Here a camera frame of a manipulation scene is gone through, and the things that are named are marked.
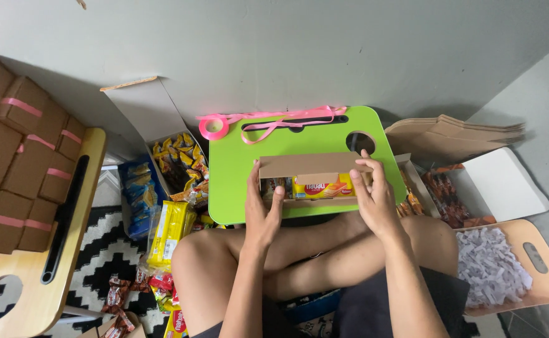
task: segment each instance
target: black slot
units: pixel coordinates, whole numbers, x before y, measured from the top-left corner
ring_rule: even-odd
[[[334,125],[336,123],[346,123],[347,121],[349,121],[349,117],[347,117],[346,115],[336,115],[333,117],[333,121],[331,121],[331,117],[330,116],[325,116],[325,117],[311,117],[309,119],[289,119],[289,120],[283,120],[283,122],[290,122],[290,123],[304,123],[304,122],[313,122],[313,121],[322,121],[322,123],[314,123],[313,125],[307,125],[307,126],[303,126],[303,127],[286,127],[286,126],[278,126],[276,127],[275,129],[282,129],[282,128],[289,128],[290,131],[292,132],[295,132],[295,133],[299,133],[301,131],[304,130],[305,127],[310,127],[310,126],[321,126],[321,125]],[[267,121],[267,122],[256,122],[256,123],[246,123],[244,125],[241,126],[241,129],[245,129],[247,126],[252,126],[252,125],[263,125],[265,123],[270,123],[272,121]],[[248,132],[253,132],[253,131],[265,131],[266,129],[268,129],[268,127],[264,127],[264,128],[257,128],[257,129],[252,129]]]
[[[80,189],[84,182],[84,174],[86,173],[87,166],[89,166],[89,155],[83,155],[76,164],[74,176],[72,177],[72,182],[70,182],[68,196],[66,196],[66,202],[58,207],[58,211],[55,214],[55,221],[58,222],[58,226],[56,227],[53,241],[49,247],[45,268],[41,274],[41,284],[51,283],[55,276],[55,272],[58,270],[59,259],[62,257],[62,251],[64,250],[64,244],[66,243],[66,237],[68,236],[72,217],[74,216],[76,203],[79,200]]]

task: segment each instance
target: finger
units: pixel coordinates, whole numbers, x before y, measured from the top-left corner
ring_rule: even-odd
[[[285,199],[285,188],[279,185],[274,188],[274,195],[272,196],[272,207],[268,213],[268,217],[271,218],[281,218],[283,213],[283,200]]]
[[[362,175],[356,169],[352,169],[349,171],[349,176],[353,183],[355,195],[358,197],[358,204],[365,204],[371,197],[366,189],[366,184],[364,184]]]
[[[253,160],[253,168],[249,173],[249,177],[247,178],[247,195],[248,196],[250,193],[259,195],[259,187],[257,184],[259,172],[260,172],[260,161],[255,159]]]
[[[372,186],[375,188],[383,187],[387,182],[385,179],[385,168],[383,163],[372,158],[360,158],[355,160],[356,164],[366,165],[372,169]]]

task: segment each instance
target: black shorts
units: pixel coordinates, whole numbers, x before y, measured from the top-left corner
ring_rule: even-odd
[[[460,337],[462,313],[470,286],[467,282],[431,269],[420,268],[437,312],[452,338]],[[222,323],[198,334],[195,338],[218,338]],[[307,338],[297,330],[270,299],[262,302],[264,338]],[[389,295],[385,270],[362,283],[342,290],[333,319],[331,338],[392,337]]]

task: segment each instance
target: stack of cardboard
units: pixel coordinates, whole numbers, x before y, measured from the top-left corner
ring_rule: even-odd
[[[45,90],[0,64],[0,253],[45,251],[83,135]]]
[[[431,119],[405,119],[385,129],[395,154],[412,153],[415,159],[454,163],[521,141],[524,124],[506,127],[472,125],[441,115]]]

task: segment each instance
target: box lid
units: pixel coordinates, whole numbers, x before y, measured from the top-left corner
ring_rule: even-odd
[[[145,142],[187,130],[158,76],[100,89]]]
[[[338,174],[356,169],[370,173],[366,165],[358,165],[361,156],[355,152],[302,155],[261,156],[260,178],[297,176],[299,184],[317,184],[337,181]]]

